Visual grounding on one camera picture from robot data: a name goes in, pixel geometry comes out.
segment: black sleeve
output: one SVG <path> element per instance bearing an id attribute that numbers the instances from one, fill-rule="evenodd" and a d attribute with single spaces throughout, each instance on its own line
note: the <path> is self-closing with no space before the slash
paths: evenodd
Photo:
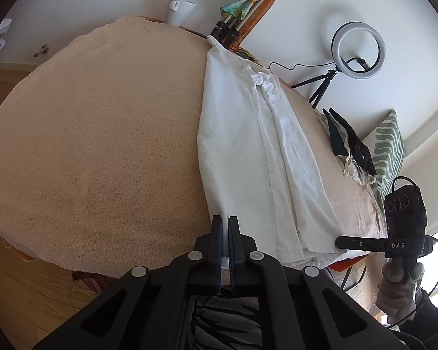
<path id="1" fill-rule="evenodd" d="M 412 321 L 399 326 L 399 329 L 421 340 L 426 344 L 429 338 L 438 335 L 438 308 L 433 305 L 425 291 L 422 290 L 423 299 L 420 311 Z"/>

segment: green patterned pillow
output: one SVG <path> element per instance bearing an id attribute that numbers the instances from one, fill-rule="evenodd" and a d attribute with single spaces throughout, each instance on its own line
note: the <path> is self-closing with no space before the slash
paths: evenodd
<path id="1" fill-rule="evenodd" d="M 381 122 L 362 141 L 370 149 L 376 180 L 371 187 L 382 212 L 384 197 L 391 191 L 391 184 L 401 171 L 404 157 L 404 140 L 402 139 L 395 110 L 391 110 Z"/>

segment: round metal bolt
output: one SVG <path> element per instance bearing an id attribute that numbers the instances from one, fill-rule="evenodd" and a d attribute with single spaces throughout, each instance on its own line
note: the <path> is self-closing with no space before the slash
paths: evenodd
<path id="1" fill-rule="evenodd" d="M 135 278 L 143 277 L 144 275 L 146 275 L 146 272 L 147 272 L 147 270 L 143 266 L 136 266 L 136 267 L 132 268 L 132 275 Z"/>
<path id="2" fill-rule="evenodd" d="M 252 251 L 250 252 L 250 258 L 253 260 L 262 260 L 264 258 L 264 254 L 261 251 Z"/>
<path id="3" fill-rule="evenodd" d="M 319 269 L 316 268 L 315 266 L 305 267 L 304 271 L 305 271 L 305 274 L 307 274 L 308 276 L 311 276 L 312 278 L 319 275 Z"/>
<path id="4" fill-rule="evenodd" d="M 188 253 L 188 258 L 191 260 L 200 260 L 203 257 L 201 251 L 190 251 Z"/>

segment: white glove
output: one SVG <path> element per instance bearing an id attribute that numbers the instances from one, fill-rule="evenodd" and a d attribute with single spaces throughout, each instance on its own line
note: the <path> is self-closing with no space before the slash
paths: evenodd
<path id="1" fill-rule="evenodd" d="M 376 305 L 388 315 L 388 324 L 396 323 L 415 309 L 416 302 L 419 303 L 422 296 L 420 284 L 424 275 L 424 266 L 417 263 L 406 282 L 402 281 L 404 278 L 402 265 L 389 261 L 381 272 L 383 279 L 377 285 L 379 291 Z M 411 314 L 408 320 L 413 320 L 414 316 Z"/>

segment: white wall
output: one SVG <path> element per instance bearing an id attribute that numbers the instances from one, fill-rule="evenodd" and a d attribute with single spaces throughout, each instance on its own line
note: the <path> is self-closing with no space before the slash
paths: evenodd
<path id="1" fill-rule="evenodd" d="M 429 230 L 438 229 L 438 143 L 402 175 L 411 178 L 421 189 Z"/>
<path id="2" fill-rule="evenodd" d="M 220 18 L 219 7 L 233 0 L 190 0 L 198 4 L 185 26 L 208 34 Z M 19 0 L 0 62 L 34 63 L 34 52 L 47 43 L 52 55 L 76 36 L 113 22 L 122 15 L 163 18 L 167 0 Z M 331 60 L 329 46 L 336 29 L 353 20 L 366 22 L 383 36 L 388 51 L 383 70 L 368 80 L 338 75 L 321 101 L 333 107 L 363 137 L 395 108 L 404 138 L 438 109 L 438 15 L 426 0 L 276 0 L 243 42 L 264 65 L 320 64 Z M 356 35 L 346 55 L 376 57 L 370 38 Z M 272 71 L 289 83 L 321 69 Z M 316 86 L 302 88 L 306 96 Z"/>

